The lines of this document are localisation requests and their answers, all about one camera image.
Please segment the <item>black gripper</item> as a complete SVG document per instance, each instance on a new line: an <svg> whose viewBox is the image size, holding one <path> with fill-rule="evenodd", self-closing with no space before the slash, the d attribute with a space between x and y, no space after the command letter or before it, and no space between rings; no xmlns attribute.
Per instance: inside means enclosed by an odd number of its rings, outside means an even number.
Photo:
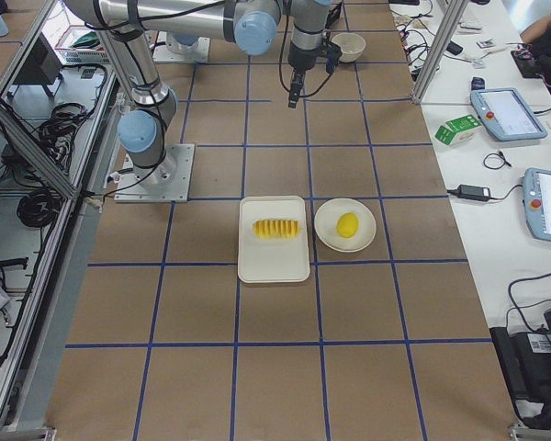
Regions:
<svg viewBox="0 0 551 441"><path fill-rule="evenodd" d="M301 49L295 43L289 45L287 62L293 69L288 92L288 106L296 108L304 87L305 72L311 70L321 55L321 44L310 50Z"/></svg>

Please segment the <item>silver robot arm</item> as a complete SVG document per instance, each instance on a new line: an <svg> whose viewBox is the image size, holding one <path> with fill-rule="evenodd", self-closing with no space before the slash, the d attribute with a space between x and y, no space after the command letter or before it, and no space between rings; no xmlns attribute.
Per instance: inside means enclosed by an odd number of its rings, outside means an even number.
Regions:
<svg viewBox="0 0 551 441"><path fill-rule="evenodd" d="M98 33L136 109L159 113L157 138L144 153L152 162L143 164L136 153L130 155L144 180L154 177L157 166L168 165L162 144L176 112L175 94L158 73L146 31L225 40L250 56L259 56L271 46L284 18L292 35L283 38L280 56L292 69L285 87L291 108L305 98L305 75L317 59L326 59L327 72L332 74L341 55L324 34L328 1L68 1L66 6Z"/></svg>
<svg viewBox="0 0 551 441"><path fill-rule="evenodd" d="M177 54L184 54L193 51L199 41L198 36L167 33L165 39L165 46L168 51Z"/></svg>

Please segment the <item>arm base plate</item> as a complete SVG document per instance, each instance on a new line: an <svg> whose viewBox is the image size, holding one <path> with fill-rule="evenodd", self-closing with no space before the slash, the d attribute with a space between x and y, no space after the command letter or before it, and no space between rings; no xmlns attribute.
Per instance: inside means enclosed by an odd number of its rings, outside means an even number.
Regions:
<svg viewBox="0 0 551 441"><path fill-rule="evenodd" d="M199 38L191 45L178 42L172 34L161 32L154 44L152 57L157 63L207 63L209 38Z"/></svg>
<svg viewBox="0 0 551 441"><path fill-rule="evenodd" d="M187 202L195 147L194 143L167 144L164 161L143 181L141 178L148 172L134 168L126 153L123 167L131 171L116 180L114 200L119 203Z"/></svg>

